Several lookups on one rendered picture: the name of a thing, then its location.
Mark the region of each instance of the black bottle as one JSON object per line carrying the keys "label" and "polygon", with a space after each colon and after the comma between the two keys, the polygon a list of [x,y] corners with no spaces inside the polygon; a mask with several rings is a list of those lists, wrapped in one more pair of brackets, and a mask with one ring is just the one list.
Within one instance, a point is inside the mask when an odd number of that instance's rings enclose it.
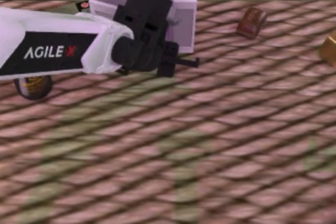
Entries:
{"label": "black bottle", "polygon": [[14,80],[17,92],[27,100],[40,100],[52,90],[51,76],[19,78]]}

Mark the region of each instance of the black cylinder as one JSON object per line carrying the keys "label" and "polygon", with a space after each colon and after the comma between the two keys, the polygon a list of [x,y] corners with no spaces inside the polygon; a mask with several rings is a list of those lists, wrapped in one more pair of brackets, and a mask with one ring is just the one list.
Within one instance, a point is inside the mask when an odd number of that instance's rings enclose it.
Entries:
{"label": "black cylinder", "polygon": [[27,100],[40,100],[53,88],[51,76],[19,78],[14,80],[17,92]]}

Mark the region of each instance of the robotic arm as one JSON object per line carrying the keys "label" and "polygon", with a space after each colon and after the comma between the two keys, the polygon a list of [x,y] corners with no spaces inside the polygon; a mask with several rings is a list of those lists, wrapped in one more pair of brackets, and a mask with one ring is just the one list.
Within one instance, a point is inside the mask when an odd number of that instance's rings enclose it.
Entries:
{"label": "robotic arm", "polygon": [[[88,2],[77,6],[88,8]],[[155,69],[159,77],[172,77],[176,65],[197,68],[199,59],[179,59],[178,44],[165,40],[171,8],[171,0],[127,0],[114,16],[103,17],[2,7],[0,80]]]}

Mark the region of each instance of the red x letter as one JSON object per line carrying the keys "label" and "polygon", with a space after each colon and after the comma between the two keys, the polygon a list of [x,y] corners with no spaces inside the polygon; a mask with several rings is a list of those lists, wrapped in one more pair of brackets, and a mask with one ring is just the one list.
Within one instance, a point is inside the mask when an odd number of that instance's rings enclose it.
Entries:
{"label": "red x letter", "polygon": [[66,50],[67,56],[75,56],[76,46],[69,46]]}

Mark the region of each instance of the brown object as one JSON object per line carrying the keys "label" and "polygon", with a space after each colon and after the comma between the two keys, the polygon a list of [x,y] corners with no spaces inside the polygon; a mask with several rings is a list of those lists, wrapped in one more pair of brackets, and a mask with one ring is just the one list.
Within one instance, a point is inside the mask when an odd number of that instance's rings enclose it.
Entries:
{"label": "brown object", "polygon": [[267,18],[263,10],[250,7],[240,20],[236,33],[247,39],[255,39]]}
{"label": "brown object", "polygon": [[17,92],[27,100],[40,100],[53,88],[51,76],[39,76],[15,79]]}
{"label": "brown object", "polygon": [[319,50],[320,58],[328,64],[336,67],[336,31],[333,31],[325,39]]}

